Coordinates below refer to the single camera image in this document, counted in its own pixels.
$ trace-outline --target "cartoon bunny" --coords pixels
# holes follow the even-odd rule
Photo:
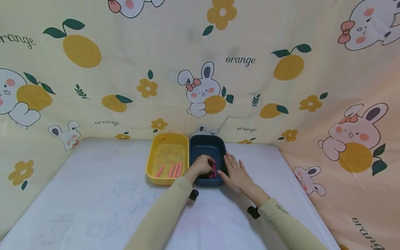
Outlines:
[[[144,2],[160,7],[164,0],[108,0],[108,7],[113,13],[120,12],[127,18],[135,18],[142,12]]]
[[[321,172],[321,168],[318,166],[311,167],[305,170],[302,167],[295,167],[293,170],[294,175],[300,182],[301,187],[304,189],[306,194],[311,194],[312,192],[317,192],[320,196],[326,194],[326,189],[321,185],[314,183],[311,177],[316,176]]]
[[[339,152],[346,150],[346,143],[356,142],[368,149],[375,147],[380,141],[379,130],[374,123],[379,121],[388,111],[388,105],[378,103],[371,106],[363,116],[357,112],[363,104],[351,106],[344,113],[344,118],[329,130],[330,137],[320,140],[318,146],[322,148],[326,156],[337,161]]]
[[[210,132],[206,132],[206,129],[207,129],[207,126],[205,125],[205,124],[200,124],[198,127],[197,127],[197,132],[194,132],[194,133],[192,133],[189,137],[191,138],[192,136],[195,136],[195,135],[216,135],[216,134],[218,134],[220,131],[219,131],[219,129],[213,129],[213,130],[211,130]]]
[[[185,85],[187,88],[186,97],[192,104],[188,108],[188,114],[194,117],[202,117],[207,114],[204,110],[206,104],[204,101],[210,96],[217,96],[220,94],[220,84],[212,79],[214,73],[214,64],[206,62],[201,69],[202,78],[193,78],[189,70],[183,70],[178,75],[178,83]]]
[[[393,26],[400,13],[400,0],[363,0],[342,23],[338,43],[348,50],[361,50],[377,41],[387,45],[400,38],[400,25]]]
[[[70,121],[68,123],[68,130],[61,132],[61,129],[57,125],[53,125],[48,128],[50,134],[60,138],[64,143],[66,151],[74,149],[79,144],[80,133],[76,130],[80,124],[76,121]]]
[[[37,122],[40,113],[17,100],[17,90],[26,84],[25,79],[17,72],[0,68],[0,81],[0,114],[8,114],[15,124],[24,129]]]

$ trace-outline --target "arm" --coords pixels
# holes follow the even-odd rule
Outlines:
[[[199,174],[212,171],[208,160],[214,162],[209,156],[199,156],[184,175],[177,178],[172,186],[156,200],[125,246],[125,250],[162,250],[164,248],[192,192],[194,180]]]
[[[289,214],[275,199],[260,186],[254,184],[241,160],[239,163],[228,152],[224,156],[229,177],[221,171],[218,174],[235,192],[244,194],[259,209],[267,224],[278,234],[290,250],[327,250],[327,248],[296,218]]]

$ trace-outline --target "printed fabric backdrop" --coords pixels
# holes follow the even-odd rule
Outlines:
[[[343,250],[397,249],[398,13],[400,0],[3,1],[0,239],[84,138],[172,132],[277,145]]]

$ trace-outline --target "dark blue tray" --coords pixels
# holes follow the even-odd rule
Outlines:
[[[196,161],[197,157],[201,156],[202,154],[211,156],[216,162],[216,169],[221,170],[228,175],[224,161],[226,148],[225,143],[221,138],[212,135],[193,136],[189,141],[190,166]],[[194,183],[199,186],[220,186],[224,183],[224,181],[221,179],[219,174],[212,179],[210,179],[210,176],[207,174],[201,174]]]

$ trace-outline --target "plastic tray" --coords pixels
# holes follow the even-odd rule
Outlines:
[[[189,140],[183,134],[159,134],[154,137],[146,174],[150,181],[156,185],[172,185],[177,178],[168,178],[172,164],[182,162],[180,175],[189,168]],[[164,165],[160,176],[156,178],[158,171]]]
[[[224,161],[226,148],[225,143],[221,138],[213,135],[196,135],[190,139],[189,148],[190,166],[194,163],[197,157],[206,154],[215,160],[217,170],[221,170],[228,175]],[[199,186],[220,186],[224,181],[221,179],[219,174],[212,179],[210,179],[209,175],[203,174],[200,175],[194,183]]]

